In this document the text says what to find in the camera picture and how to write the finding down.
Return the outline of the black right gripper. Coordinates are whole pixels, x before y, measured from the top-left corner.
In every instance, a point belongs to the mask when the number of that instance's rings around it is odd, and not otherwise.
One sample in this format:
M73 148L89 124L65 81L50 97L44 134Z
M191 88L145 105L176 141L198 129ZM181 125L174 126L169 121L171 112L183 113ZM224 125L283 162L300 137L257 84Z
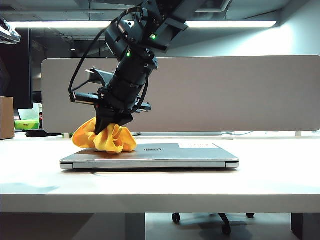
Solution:
M148 84L108 84L98 89L96 103L96 123L94 133L99 135L109 124L116 120L119 126L133 121L133 114L149 112L150 103L144 102Z

